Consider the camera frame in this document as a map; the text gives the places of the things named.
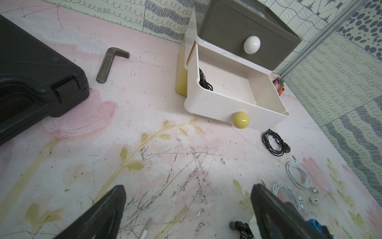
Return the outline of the black earphones front loop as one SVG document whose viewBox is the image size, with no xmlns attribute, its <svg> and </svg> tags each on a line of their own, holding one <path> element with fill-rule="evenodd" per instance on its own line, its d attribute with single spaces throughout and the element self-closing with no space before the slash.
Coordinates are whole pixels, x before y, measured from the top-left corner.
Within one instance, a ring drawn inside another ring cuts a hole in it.
<svg viewBox="0 0 382 239">
<path fill-rule="evenodd" d="M 247 223 L 243 223 L 241 221 L 232 221 L 229 223 L 229 227 L 239 232 L 239 238 L 240 239 L 253 239 L 254 236 L 252 234 L 252 231 L 249 228 L 249 225 Z"/>
</svg>

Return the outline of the white drawer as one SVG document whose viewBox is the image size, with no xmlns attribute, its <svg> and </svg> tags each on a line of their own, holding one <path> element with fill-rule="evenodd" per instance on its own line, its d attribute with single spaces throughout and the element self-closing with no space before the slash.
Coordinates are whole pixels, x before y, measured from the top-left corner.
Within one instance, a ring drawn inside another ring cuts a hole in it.
<svg viewBox="0 0 382 239">
<path fill-rule="evenodd" d="M 199 69 L 213 86 L 200 84 Z M 187 60 L 188 86 L 185 109 L 214 120 L 265 131 L 289 117 L 269 75 L 194 43 Z"/>
</svg>

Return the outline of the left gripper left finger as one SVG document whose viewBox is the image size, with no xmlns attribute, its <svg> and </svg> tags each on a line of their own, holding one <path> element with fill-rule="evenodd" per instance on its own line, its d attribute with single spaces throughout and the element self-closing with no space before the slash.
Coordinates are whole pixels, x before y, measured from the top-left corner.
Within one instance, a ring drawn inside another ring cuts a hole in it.
<svg viewBox="0 0 382 239">
<path fill-rule="evenodd" d="M 115 239 L 126 203 L 123 185 L 114 186 L 57 239 Z"/>
</svg>

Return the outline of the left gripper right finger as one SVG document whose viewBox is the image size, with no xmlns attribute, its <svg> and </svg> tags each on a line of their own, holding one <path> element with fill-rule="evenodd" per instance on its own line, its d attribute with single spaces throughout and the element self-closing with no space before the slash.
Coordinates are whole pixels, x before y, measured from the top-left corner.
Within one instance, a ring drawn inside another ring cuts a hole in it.
<svg viewBox="0 0 382 239">
<path fill-rule="evenodd" d="M 324 239 L 291 204 L 282 202 L 262 184 L 251 192 L 254 217 L 250 230 L 256 239 Z"/>
</svg>

